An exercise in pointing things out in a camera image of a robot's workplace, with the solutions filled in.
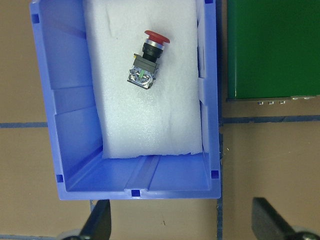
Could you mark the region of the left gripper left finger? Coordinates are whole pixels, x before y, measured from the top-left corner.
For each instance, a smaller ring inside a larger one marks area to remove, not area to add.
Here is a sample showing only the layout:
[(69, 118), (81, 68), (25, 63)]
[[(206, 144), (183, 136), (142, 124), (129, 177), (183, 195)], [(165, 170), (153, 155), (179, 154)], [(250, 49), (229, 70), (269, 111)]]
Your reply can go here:
[(80, 231), (81, 240), (109, 240), (112, 232), (111, 205), (108, 199), (99, 200)]

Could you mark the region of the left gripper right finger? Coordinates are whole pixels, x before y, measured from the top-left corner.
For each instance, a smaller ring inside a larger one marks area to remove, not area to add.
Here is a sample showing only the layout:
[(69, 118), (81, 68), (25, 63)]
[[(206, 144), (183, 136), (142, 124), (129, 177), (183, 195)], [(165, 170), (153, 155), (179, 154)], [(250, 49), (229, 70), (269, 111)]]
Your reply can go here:
[(296, 234), (264, 197), (252, 199), (251, 229), (257, 240), (290, 240)]

